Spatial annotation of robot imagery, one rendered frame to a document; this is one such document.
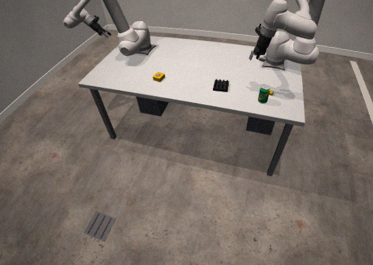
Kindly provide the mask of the green drink can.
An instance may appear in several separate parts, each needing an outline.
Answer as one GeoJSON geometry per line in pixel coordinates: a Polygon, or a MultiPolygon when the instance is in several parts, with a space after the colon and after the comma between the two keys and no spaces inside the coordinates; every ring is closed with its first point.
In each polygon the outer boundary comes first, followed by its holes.
{"type": "Polygon", "coordinates": [[[270,87],[266,84],[263,84],[260,87],[258,101],[262,104],[266,103],[268,100],[269,94],[270,94],[270,87]]]}

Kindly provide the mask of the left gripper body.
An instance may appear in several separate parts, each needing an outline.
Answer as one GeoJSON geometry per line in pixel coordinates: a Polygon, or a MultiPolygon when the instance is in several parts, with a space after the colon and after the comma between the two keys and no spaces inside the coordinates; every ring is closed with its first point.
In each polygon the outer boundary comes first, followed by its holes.
{"type": "Polygon", "coordinates": [[[255,32],[259,35],[257,45],[255,46],[253,52],[255,55],[265,55],[267,47],[270,45],[272,38],[275,36],[278,29],[269,29],[264,24],[262,27],[256,27],[255,32]]]}

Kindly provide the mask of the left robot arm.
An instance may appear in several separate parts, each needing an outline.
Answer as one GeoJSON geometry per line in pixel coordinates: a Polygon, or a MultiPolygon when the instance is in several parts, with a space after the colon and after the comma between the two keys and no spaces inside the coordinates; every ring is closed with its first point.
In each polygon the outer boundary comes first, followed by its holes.
{"type": "Polygon", "coordinates": [[[296,2],[300,10],[296,13],[287,10],[288,5],[284,0],[273,0],[267,9],[263,22],[267,28],[282,29],[297,37],[293,41],[284,31],[277,31],[267,48],[266,55],[259,57],[259,60],[264,62],[263,67],[285,70],[285,59],[305,65],[315,63],[319,49],[316,47],[314,33],[325,0],[296,2]]]}

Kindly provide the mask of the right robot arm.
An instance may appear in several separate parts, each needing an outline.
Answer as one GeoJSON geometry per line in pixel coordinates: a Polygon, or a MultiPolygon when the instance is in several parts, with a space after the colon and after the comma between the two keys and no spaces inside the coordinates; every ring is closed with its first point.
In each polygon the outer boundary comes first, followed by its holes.
{"type": "MultiPolygon", "coordinates": [[[[73,11],[67,15],[63,24],[68,29],[76,27],[90,16],[90,14],[83,9],[89,1],[90,0],[81,0],[79,4],[73,8],[73,11]]],[[[121,53],[125,56],[130,56],[135,53],[149,54],[155,45],[150,43],[150,34],[147,25],[143,21],[137,21],[129,27],[117,0],[103,0],[103,2],[118,30],[118,46],[121,53]]]]}

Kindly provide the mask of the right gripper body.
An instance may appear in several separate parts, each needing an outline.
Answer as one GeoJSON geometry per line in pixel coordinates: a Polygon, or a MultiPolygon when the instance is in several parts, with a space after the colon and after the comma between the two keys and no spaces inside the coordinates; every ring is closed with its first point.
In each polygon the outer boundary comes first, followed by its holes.
{"type": "Polygon", "coordinates": [[[105,32],[106,30],[103,29],[98,23],[97,21],[99,20],[99,17],[95,16],[95,19],[92,17],[92,16],[89,16],[85,21],[84,23],[88,26],[90,26],[94,31],[96,31],[100,36],[103,32],[105,32]]]}

